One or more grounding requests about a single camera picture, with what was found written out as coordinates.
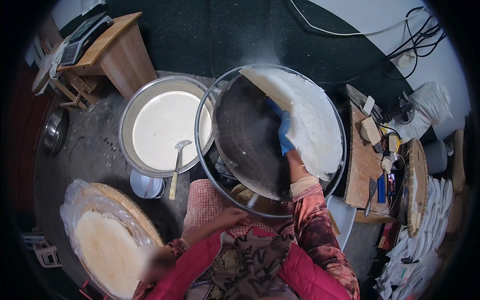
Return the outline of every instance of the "sleeve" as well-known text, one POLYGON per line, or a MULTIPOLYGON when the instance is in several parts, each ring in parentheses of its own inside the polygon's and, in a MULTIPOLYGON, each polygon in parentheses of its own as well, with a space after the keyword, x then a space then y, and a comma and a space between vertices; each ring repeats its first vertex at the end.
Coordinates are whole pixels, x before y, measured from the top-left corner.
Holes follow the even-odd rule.
POLYGON ((299 179, 291 185, 290 193, 296 203, 294 222, 299 246, 314 263, 335 277, 353 300, 359 300, 357 277, 336 241, 318 178, 299 179))
MULTIPOLYGON (((175 239, 165 245, 165 248, 171 251, 177 260, 187 251, 188 248, 190 248, 190 245, 185 239, 175 239)), ((155 286, 156 282, 139 281, 137 288, 133 293, 132 300, 144 300, 155 286)))

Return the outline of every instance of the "red checkered apron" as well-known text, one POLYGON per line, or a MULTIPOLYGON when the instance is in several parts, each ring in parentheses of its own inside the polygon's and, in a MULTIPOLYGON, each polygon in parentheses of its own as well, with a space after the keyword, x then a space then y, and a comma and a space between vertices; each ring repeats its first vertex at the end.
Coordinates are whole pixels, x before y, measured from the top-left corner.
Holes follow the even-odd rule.
MULTIPOLYGON (((221 214, 225 208, 234 206, 225 199, 215 189, 209 179, 195 180, 190 184, 190 193, 188 195, 187 215, 183 221, 182 236, 186 236, 190 232, 199 228, 201 225, 208 223, 221 214)), ((285 202, 285 208, 289 213, 293 213, 294 204, 285 202)), ((289 219, 266 219, 250 214, 250 224, 248 226, 234 226, 228 230, 233 237, 246 235, 253 227, 261 228, 265 231, 277 234, 278 231, 288 222, 289 219)), ((293 224, 282 230, 281 234, 294 234, 293 224)))

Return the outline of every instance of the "thin crepe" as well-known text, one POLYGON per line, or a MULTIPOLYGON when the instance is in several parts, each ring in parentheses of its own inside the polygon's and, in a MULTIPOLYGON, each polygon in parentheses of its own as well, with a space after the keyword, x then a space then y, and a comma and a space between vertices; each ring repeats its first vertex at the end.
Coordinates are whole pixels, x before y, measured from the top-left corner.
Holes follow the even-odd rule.
POLYGON ((280 69, 243 68, 240 73, 290 112, 287 138, 307 170, 331 181, 342 159, 340 127, 325 91, 296 74, 280 69))
POLYGON ((110 214, 87 211, 75 228, 84 262, 113 295, 131 299, 138 285, 137 244, 128 230, 110 214))

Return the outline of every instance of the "concrete floor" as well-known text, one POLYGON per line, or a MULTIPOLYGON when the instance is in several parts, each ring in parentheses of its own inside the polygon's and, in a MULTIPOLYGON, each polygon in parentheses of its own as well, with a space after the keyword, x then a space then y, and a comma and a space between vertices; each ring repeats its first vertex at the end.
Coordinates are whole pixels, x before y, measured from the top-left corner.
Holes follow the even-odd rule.
MULTIPOLYGON (((159 77, 177 74, 159 72, 159 77)), ((191 77, 207 87, 213 83, 210 78, 191 77)), ((179 175, 174 201, 168 198, 168 193, 156 200, 140 199, 133 193, 129 183, 132 167, 123 158, 118 144, 118 122, 126 104, 120 93, 109 86, 104 97, 88 111, 76 108, 70 113, 67 140, 55 158, 46 157, 42 151, 37 153, 34 175, 36 219, 45 236, 57 246, 62 268, 77 285, 83 284, 89 277, 70 247, 59 215, 65 190, 74 179, 108 184, 128 195, 151 218, 165 240, 177 238, 182 232, 189 173, 179 175)), ((345 255, 360 282, 364 279, 370 258, 375 256, 374 244, 380 226, 355 223, 345 247, 345 255)))

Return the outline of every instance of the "pink jacket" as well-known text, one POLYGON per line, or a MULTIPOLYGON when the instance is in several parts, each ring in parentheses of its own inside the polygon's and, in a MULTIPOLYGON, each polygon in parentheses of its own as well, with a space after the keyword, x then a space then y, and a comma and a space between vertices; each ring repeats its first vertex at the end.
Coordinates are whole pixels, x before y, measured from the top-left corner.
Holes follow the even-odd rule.
MULTIPOLYGON (((182 300, 190 285, 213 262, 220 251, 219 231, 211 237, 194 244, 176 262, 176 267, 167 278, 157 283, 147 300, 182 300)), ((259 228, 253 229, 256 236, 273 236, 259 228)), ((350 299, 344 286, 321 267, 314 264, 308 254, 292 244, 282 269, 278 272, 302 299, 350 299)))

